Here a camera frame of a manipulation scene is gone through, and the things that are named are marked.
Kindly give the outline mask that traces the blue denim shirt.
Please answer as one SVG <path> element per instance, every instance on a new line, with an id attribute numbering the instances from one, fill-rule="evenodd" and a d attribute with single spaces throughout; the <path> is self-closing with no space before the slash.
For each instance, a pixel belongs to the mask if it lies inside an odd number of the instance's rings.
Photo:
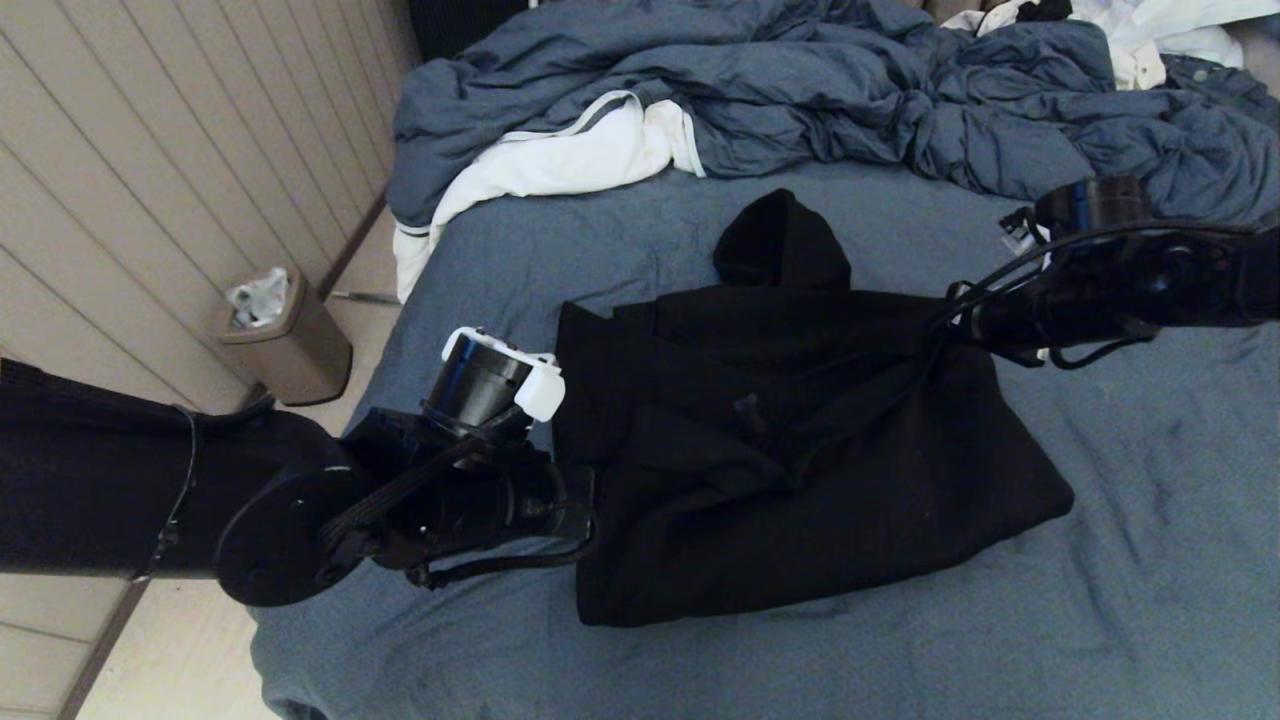
<path id="1" fill-rule="evenodd" d="M 1162 54 L 1166 88 L 1196 94 L 1280 132 L 1280 99 L 1248 69 L 1197 56 Z"/>

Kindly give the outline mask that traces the small black garment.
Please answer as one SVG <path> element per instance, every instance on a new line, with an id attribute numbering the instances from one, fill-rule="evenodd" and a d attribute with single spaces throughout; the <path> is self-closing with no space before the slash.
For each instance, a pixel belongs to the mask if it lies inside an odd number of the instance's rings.
<path id="1" fill-rule="evenodd" d="M 1073 0 L 1007 0 L 995 5 L 984 19 L 997 24 L 1057 22 L 1068 19 L 1073 12 Z"/>

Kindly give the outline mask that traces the crumpled blue duvet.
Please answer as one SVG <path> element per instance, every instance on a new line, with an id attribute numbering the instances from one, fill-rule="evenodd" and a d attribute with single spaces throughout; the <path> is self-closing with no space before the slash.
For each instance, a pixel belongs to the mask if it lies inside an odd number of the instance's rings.
<path id="1" fill-rule="evenodd" d="M 422 227 L 447 186 L 517 129 L 557 129 L 609 91 L 673 99 L 696 165 L 902 165 L 1034 200 L 1137 178 L 1157 217 L 1280 219 L 1280 129 L 1193 90 L 1119 91 L 1102 29 L 1016 23 L 975 38 L 897 0 L 564 0 L 413 69 L 387 197 Z"/>

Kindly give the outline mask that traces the black zip hoodie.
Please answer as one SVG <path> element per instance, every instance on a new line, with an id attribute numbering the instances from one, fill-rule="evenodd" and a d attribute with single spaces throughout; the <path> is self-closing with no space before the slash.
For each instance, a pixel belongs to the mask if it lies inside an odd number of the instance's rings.
<path id="1" fill-rule="evenodd" d="M 556 456 L 596 474 L 582 623 L 754 612 L 954 568 L 1068 514 L 1073 488 L 992 357 L 925 334 L 934 299 L 855 290 L 826 219 L 778 190 L 717 284 L 559 311 Z"/>

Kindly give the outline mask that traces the white plastic bin bag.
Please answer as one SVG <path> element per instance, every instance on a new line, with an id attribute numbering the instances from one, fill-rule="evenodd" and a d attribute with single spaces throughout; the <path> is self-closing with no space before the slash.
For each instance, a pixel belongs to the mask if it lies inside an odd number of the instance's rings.
<path id="1" fill-rule="evenodd" d="M 285 310 L 289 287 L 288 270 L 274 266 L 225 290 L 224 299 L 232 307 L 230 325 L 256 329 L 273 324 Z"/>

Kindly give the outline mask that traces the brown trash bin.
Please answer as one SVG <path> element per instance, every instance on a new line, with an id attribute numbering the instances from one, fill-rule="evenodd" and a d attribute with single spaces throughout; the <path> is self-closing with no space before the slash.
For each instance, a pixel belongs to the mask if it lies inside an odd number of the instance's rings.
<path id="1" fill-rule="evenodd" d="M 325 404 L 346 392 L 355 348 L 307 277 L 294 268 L 285 269 L 291 287 L 285 310 L 276 322 L 256 329 L 236 329 L 230 325 L 232 307 L 224 299 L 212 320 L 214 336 L 279 402 Z M 264 272 L 243 275 L 232 287 L 259 273 Z"/>

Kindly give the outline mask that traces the white crumpled clothes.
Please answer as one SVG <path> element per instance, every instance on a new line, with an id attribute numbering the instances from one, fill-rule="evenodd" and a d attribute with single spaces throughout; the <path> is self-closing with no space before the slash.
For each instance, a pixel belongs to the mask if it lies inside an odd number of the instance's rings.
<path id="1" fill-rule="evenodd" d="M 954 13 L 942 26 L 982 37 L 1011 24 L 986 20 L 986 10 Z M 1107 41 L 1119 90 L 1148 90 L 1166 81 L 1162 54 L 1197 56 L 1245 69 L 1245 49 L 1229 24 L 1280 15 L 1280 0 L 1071 0 L 1079 20 L 1100 28 Z"/>

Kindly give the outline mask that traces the blue bed sheet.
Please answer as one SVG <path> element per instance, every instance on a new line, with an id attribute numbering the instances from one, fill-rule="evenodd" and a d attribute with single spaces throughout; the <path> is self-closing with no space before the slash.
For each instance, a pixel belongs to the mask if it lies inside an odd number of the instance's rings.
<path id="1" fill-rule="evenodd" d="M 456 218 L 356 411 L 413 410 L 447 336 L 554 343 L 712 284 L 750 201 L 792 191 L 859 290 L 942 295 L 1010 259 L 1018 201 L 902 167 L 678 170 L 498 199 Z M 997 363 L 1071 511 L 957 568 L 873 591 L 640 629 L 585 626 L 573 573 L 447 591 L 371 564 L 257 610 L 264 703 L 285 720 L 1280 720 L 1280 329 L 1171 329 L 1079 372 Z"/>

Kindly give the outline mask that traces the white blanket with grey stripe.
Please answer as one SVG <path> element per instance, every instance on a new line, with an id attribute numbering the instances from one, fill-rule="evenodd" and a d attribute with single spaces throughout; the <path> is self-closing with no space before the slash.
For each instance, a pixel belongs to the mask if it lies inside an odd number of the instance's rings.
<path id="1" fill-rule="evenodd" d="M 562 129 L 503 135 L 445 187 L 428 224 L 396 223 L 396 297 L 410 297 L 448 224 L 470 208 L 506 196 L 595 193 L 668 168 L 708 176 L 692 115 L 672 99 L 648 102 L 637 92 L 611 91 Z"/>

